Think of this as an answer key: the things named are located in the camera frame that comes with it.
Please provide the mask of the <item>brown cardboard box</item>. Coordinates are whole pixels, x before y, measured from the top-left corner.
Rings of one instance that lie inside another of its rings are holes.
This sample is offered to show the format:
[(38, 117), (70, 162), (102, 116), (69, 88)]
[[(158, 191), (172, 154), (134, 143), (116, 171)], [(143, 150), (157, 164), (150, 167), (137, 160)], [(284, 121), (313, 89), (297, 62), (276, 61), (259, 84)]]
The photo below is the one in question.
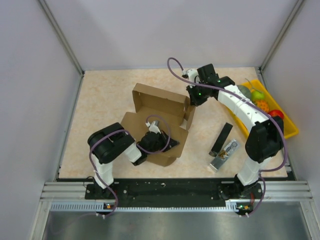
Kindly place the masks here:
[(146, 123), (159, 121), (159, 129), (179, 144), (146, 160), (162, 167), (171, 165), (182, 155), (196, 107), (188, 96), (142, 83), (135, 85), (132, 97), (135, 112), (126, 112), (120, 124), (139, 142), (149, 130)]

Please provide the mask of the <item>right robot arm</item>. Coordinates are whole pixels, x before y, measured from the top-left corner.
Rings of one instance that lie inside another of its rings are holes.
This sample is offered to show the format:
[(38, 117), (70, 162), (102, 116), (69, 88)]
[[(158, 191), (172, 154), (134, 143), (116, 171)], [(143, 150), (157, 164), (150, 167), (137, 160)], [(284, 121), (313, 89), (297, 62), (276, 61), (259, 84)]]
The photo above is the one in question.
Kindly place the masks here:
[(245, 143), (248, 157), (235, 175), (233, 186), (221, 190), (223, 199), (232, 195), (245, 198), (257, 184), (260, 171), (284, 146), (282, 118), (271, 117), (254, 108), (253, 102), (241, 93), (239, 86), (228, 76), (219, 77), (212, 64), (183, 70), (182, 76), (191, 82), (186, 88), (191, 105), (200, 106), (213, 97), (231, 110), (248, 130)]

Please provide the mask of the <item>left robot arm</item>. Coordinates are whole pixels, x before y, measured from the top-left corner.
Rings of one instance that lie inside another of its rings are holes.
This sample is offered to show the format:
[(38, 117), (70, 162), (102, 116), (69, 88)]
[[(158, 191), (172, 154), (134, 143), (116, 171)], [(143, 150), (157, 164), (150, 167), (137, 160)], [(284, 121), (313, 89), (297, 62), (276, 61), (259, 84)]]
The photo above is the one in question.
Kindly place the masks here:
[(159, 121), (147, 121), (148, 131), (136, 141), (123, 126), (116, 122), (95, 133), (87, 140), (89, 160), (94, 170), (93, 184), (86, 188), (86, 199), (109, 198), (114, 191), (113, 161), (121, 154), (138, 166), (151, 154), (167, 152), (180, 143), (159, 127)]

